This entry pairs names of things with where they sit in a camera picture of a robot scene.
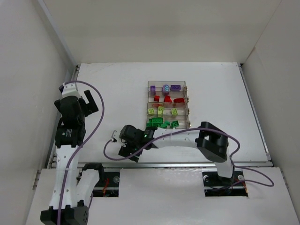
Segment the purple lego plate brick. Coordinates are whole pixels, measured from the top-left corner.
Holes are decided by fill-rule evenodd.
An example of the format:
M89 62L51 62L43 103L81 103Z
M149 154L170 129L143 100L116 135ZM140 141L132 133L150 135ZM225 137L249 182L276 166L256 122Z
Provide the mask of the purple lego plate brick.
M150 91L151 92L155 92L156 91L156 86L155 85L151 85L150 86Z

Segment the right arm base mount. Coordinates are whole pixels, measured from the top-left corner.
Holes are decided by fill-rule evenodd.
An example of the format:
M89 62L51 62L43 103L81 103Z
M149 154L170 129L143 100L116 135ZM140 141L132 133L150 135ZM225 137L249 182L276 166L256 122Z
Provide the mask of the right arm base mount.
M248 190L245 182L234 183L244 180L242 171L234 171L231 178L222 178L216 171L202 172L204 194L206 197L248 197Z

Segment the lime lego square brick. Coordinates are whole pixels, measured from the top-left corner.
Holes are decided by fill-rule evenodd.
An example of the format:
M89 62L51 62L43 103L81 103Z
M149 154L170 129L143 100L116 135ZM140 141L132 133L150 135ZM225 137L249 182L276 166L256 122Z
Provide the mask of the lime lego square brick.
M147 112L148 112L149 115L154 115L155 114L155 110L153 108L149 108L147 110Z

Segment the red lego small brick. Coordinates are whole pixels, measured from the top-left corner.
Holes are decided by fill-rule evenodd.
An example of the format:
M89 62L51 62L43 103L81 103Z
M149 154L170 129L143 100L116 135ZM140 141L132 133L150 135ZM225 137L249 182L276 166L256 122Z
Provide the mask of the red lego small brick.
M155 96L154 96L154 101L155 101L155 102L159 102L159 101L160 101L160 96L155 95Z

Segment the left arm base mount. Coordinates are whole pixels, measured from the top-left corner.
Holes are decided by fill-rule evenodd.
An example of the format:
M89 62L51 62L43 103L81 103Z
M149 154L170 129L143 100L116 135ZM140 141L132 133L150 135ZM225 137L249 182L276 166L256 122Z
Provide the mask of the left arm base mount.
M104 172L93 188L94 197L118 197L120 172Z

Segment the green lego long brick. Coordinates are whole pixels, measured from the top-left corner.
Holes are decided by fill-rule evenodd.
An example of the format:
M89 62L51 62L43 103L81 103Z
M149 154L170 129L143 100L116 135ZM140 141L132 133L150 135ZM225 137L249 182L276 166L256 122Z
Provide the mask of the green lego long brick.
M151 123L152 124L163 124L164 121L163 121L163 118L152 118Z

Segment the purple lego long plate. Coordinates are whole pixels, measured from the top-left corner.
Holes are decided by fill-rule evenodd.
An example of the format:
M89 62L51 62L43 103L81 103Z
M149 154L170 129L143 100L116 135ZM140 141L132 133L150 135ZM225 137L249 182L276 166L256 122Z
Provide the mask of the purple lego long plate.
M170 91L180 91L181 86L180 85L170 85Z

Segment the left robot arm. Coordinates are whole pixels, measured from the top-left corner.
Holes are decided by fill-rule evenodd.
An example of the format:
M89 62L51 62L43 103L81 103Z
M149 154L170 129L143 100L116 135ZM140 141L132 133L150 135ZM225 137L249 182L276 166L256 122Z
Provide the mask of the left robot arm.
M85 118L98 112L98 106L89 90L87 100L78 91L63 91L62 99L54 105L61 113L56 129L56 179L49 208L41 211L44 225L86 225L93 198L93 188L99 182L101 163L87 164L78 173L80 151L86 143Z

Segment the red lego arch piece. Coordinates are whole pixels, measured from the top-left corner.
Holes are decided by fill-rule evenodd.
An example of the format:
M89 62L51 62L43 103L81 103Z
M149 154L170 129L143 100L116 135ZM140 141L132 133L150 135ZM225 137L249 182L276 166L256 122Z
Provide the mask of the red lego arch piece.
M171 97L170 96L165 96L164 102L165 103L171 103L172 102Z

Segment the red lego block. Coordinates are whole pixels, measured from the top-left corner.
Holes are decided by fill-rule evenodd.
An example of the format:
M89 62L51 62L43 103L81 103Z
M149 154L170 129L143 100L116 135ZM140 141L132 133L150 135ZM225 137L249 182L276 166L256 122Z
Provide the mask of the red lego block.
M184 98L176 98L173 100L174 103L185 103Z

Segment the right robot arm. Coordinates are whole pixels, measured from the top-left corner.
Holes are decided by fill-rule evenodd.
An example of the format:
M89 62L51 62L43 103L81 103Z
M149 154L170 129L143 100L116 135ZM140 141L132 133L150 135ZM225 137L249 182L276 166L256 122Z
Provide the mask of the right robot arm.
M228 136L209 122L202 122L200 127L190 129L147 127L140 130L132 125L125 125L118 138L121 142L118 155L132 161L138 162L143 150L189 147L198 149L207 160L213 162L220 178L233 177L232 160L227 155Z

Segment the purple lego round brick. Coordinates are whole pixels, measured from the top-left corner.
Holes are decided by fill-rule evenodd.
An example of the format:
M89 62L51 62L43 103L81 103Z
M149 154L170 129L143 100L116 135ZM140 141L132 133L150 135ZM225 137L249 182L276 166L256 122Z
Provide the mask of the purple lego round brick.
M163 92L164 94L168 94L169 91L170 91L170 86L167 85L167 84L163 85L163 87L162 87L162 92Z

